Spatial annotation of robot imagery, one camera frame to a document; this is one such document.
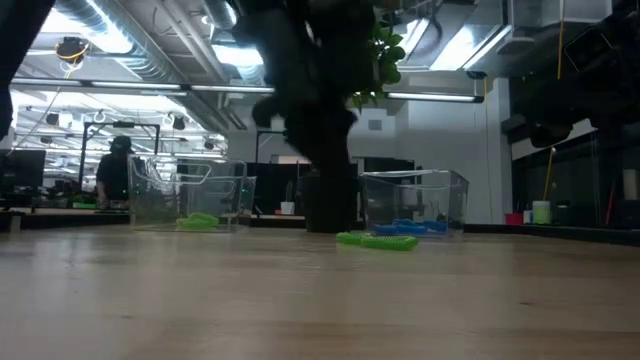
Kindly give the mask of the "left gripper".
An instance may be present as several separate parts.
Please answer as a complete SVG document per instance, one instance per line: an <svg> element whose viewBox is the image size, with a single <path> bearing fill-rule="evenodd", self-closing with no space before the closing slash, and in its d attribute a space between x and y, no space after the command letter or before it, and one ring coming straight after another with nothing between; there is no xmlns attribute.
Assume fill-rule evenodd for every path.
<svg viewBox="0 0 640 360"><path fill-rule="evenodd" d="M347 173L349 152L346 142L310 144L331 136L346 137L357 116L344 106L318 103L288 103L278 95L259 100L252 109L257 127L270 127L271 120L284 120L284 137L290 145L301 145L299 152L309 160L317 173Z"/></svg>

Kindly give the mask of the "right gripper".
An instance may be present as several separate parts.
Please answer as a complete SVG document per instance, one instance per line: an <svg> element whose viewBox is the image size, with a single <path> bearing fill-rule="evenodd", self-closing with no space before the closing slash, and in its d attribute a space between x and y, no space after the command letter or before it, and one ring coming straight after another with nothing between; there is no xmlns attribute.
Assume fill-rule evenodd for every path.
<svg viewBox="0 0 640 360"><path fill-rule="evenodd" d="M566 140L573 130L565 124L566 105L573 115L592 125L629 125L639 122L639 92L612 78L589 80L572 75L563 80L517 79L512 91L512 113L528 123L535 148L546 148Z"/></svg>

